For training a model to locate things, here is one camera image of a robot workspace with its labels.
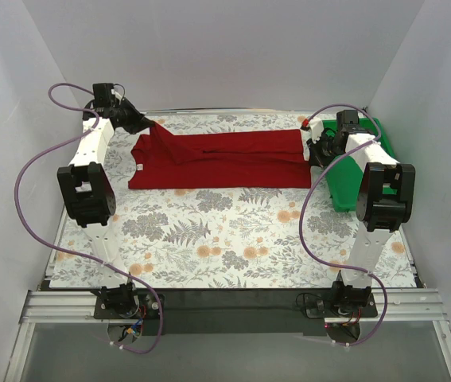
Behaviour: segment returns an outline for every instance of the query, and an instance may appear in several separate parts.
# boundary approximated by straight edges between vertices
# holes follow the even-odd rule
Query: red cloth
[[[309,188],[299,130],[173,135],[157,123],[132,155],[131,189]]]

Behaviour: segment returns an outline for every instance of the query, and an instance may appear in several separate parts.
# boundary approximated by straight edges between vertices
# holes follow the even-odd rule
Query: white wall
[[[77,113],[62,111],[46,96],[49,85],[62,80],[21,0],[0,0],[0,381],[27,290],[40,281],[49,256],[18,221],[14,180],[35,153],[81,128]],[[76,104],[70,91],[57,95]],[[68,162],[71,152],[61,150],[34,165],[21,189],[27,218],[48,240],[55,236],[62,209],[56,168]]]
[[[311,110],[367,105],[423,1],[24,3],[66,79],[122,83],[139,109]]]
[[[415,165],[411,250],[451,317],[451,2],[426,0],[371,102],[398,158]]]

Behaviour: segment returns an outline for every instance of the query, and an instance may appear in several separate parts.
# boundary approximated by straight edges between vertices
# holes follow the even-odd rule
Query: floral pattern
[[[174,134],[294,129],[302,120],[295,114],[150,118]],[[117,201],[113,230],[132,275],[158,288],[331,286],[338,269],[313,261],[299,240],[307,189],[130,190],[127,182],[136,169],[130,151],[137,139],[117,130],[104,165]],[[309,248],[331,263],[345,263],[357,226],[353,212],[334,212],[323,181],[305,213]],[[60,243],[76,251],[91,250],[84,233],[68,218]],[[99,287],[101,268],[91,260],[59,253],[55,262],[51,287]],[[387,287],[415,287],[399,232],[388,241],[375,273]]]

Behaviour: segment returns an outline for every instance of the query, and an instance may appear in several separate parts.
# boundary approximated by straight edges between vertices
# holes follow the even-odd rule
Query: garment
[[[299,130],[173,135],[155,123],[131,153],[130,189],[310,187]]]

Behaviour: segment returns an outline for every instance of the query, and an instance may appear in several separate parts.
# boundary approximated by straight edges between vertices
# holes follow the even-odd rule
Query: green plastic container
[[[374,120],[379,125],[382,132],[380,139],[381,147],[394,158],[395,155],[393,154],[393,149],[387,140],[387,136],[384,134],[381,123],[378,119]],[[324,120],[322,123],[324,124],[324,128],[330,128],[336,131],[336,120]],[[372,133],[377,134],[375,126],[368,119],[361,118],[360,125]],[[358,198],[362,178],[363,170],[360,170],[354,159],[350,157],[344,159],[328,172],[326,181],[328,181],[329,192],[331,193],[335,211],[343,212],[356,210],[356,199]]]

